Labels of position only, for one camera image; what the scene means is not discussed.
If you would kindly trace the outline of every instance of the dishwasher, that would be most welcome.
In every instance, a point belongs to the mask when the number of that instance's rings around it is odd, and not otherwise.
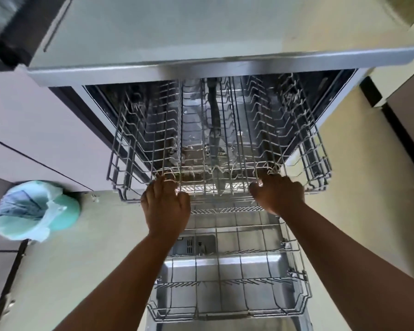
[[[25,0],[8,17],[0,70],[24,64],[111,149],[106,178],[120,204],[138,203],[158,174],[191,196],[147,327],[264,328],[277,320],[264,317],[290,317],[312,329],[301,248],[248,186],[279,173],[325,192],[319,127],[368,69],[414,59],[414,37],[389,5]]]

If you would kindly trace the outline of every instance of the person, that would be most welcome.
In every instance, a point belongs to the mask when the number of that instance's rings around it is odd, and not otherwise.
[[[266,211],[281,217],[353,330],[414,330],[414,279],[344,234],[305,204],[298,182],[262,176],[249,187]],[[56,328],[136,330],[160,268],[185,229],[190,198],[162,177],[141,197],[149,234]]]

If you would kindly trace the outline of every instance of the baseboard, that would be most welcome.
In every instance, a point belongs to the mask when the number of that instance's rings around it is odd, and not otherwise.
[[[382,99],[382,94],[380,94],[379,90],[370,77],[363,79],[359,87],[370,103],[371,107],[374,107]]]
[[[405,127],[403,127],[402,123],[394,114],[388,103],[385,103],[385,105],[382,107],[382,112],[396,133],[412,162],[414,163],[414,141],[412,140],[411,136],[406,131]]]

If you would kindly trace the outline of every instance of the wire rack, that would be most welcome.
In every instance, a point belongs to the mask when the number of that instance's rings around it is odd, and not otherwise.
[[[193,204],[243,202],[202,211],[258,211],[248,185],[261,170],[287,174],[307,193],[331,177],[296,74],[126,86],[107,175],[122,200],[138,201],[134,179],[145,188],[164,174]]]
[[[190,221],[180,237],[189,253],[171,251],[155,282],[147,305],[154,321],[304,313],[311,289],[300,246],[284,222],[262,211]]]

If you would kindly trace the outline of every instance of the upper dishwasher rack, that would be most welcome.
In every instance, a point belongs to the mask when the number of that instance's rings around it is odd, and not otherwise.
[[[120,102],[108,179],[122,200],[138,200],[133,179],[145,188],[159,173],[195,204],[234,204],[213,212],[259,210],[248,185],[261,170],[308,193],[328,184],[331,165],[296,74],[115,86],[105,88]]]

